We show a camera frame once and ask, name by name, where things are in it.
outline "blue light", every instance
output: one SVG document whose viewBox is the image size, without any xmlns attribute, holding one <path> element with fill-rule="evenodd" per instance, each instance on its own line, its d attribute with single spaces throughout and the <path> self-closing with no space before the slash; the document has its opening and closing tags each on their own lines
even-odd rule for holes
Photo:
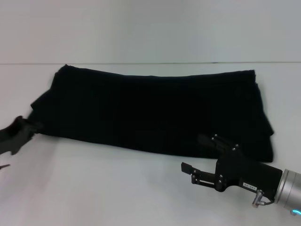
<svg viewBox="0 0 301 226">
<path fill-rule="evenodd" d="M 293 210 L 294 213 L 301 215 L 301 211 L 299 210 Z"/>
</svg>

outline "black cloth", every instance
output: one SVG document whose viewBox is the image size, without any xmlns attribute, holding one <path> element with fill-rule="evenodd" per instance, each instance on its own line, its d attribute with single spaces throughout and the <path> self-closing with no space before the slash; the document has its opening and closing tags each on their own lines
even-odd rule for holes
<svg viewBox="0 0 301 226">
<path fill-rule="evenodd" d="M 198 135 L 241 144 L 271 162 L 273 130 L 254 71 L 185 77 L 130 76 L 65 65 L 32 104 L 42 134 L 152 153 L 218 158 Z"/>
</svg>

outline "folded garment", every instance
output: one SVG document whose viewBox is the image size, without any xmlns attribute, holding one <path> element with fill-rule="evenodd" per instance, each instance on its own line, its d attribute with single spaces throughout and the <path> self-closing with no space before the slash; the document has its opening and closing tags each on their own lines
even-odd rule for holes
<svg viewBox="0 0 301 226">
<path fill-rule="evenodd" d="M 273 130 L 254 71 L 184 77 L 130 76 L 65 65 L 32 104 L 39 132 L 140 151 L 218 158 L 198 136 L 241 144 L 271 162 Z"/>
</svg>

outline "white background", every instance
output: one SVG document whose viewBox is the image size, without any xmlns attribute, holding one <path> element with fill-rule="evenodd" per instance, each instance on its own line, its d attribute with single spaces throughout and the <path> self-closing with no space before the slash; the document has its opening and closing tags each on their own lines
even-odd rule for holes
<svg viewBox="0 0 301 226">
<path fill-rule="evenodd" d="M 297 0 L 0 0 L 0 128 L 28 115 L 64 63 L 157 76 L 255 69 L 275 130 L 271 165 L 301 172 L 300 7 Z M 300 225 L 275 204 L 252 208 L 247 190 L 192 185 L 183 161 L 209 172 L 216 162 L 37 135 L 17 155 L 0 156 L 1 165 L 12 164 L 0 171 L 0 225 Z"/>
</svg>

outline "metal cylinder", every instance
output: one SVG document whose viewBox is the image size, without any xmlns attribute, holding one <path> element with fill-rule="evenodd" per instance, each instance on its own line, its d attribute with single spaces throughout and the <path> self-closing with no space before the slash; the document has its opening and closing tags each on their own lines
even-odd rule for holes
<svg viewBox="0 0 301 226">
<path fill-rule="evenodd" d="M 287 169 L 284 171 L 275 203 L 283 206 L 293 215 L 301 215 L 301 174 Z"/>
</svg>

